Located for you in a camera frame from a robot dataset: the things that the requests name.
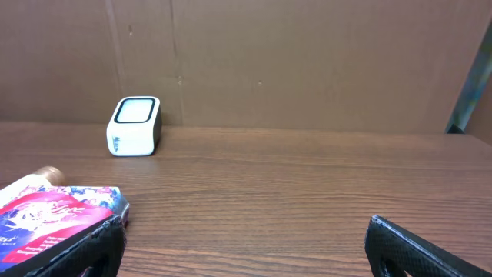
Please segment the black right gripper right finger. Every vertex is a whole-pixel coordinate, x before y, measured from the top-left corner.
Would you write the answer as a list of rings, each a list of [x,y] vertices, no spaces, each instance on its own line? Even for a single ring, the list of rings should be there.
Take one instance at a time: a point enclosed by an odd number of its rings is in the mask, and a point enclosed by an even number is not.
[[[379,215],[369,221],[364,249],[374,276],[491,277],[490,272]]]

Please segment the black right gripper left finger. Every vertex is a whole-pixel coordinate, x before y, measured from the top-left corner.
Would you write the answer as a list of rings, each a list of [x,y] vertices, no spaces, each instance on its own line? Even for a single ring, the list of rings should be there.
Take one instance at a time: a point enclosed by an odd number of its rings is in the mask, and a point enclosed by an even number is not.
[[[14,276],[115,277],[126,246],[121,216],[111,215],[1,272]]]

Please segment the red purple pad package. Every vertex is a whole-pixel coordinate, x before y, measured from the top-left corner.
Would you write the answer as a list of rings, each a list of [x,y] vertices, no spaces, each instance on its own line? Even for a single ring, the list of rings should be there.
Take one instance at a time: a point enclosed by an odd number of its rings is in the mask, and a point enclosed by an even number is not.
[[[2,272],[110,215],[127,222],[130,208],[117,187],[28,186],[2,196]]]

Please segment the white tube with gold cap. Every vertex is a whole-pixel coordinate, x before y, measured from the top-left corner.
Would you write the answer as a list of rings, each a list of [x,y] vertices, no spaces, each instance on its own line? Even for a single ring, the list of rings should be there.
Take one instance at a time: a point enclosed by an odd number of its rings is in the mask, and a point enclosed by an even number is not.
[[[1,190],[1,207],[11,201],[41,188],[51,189],[55,186],[67,184],[65,175],[56,167],[45,166],[32,174],[26,175]]]

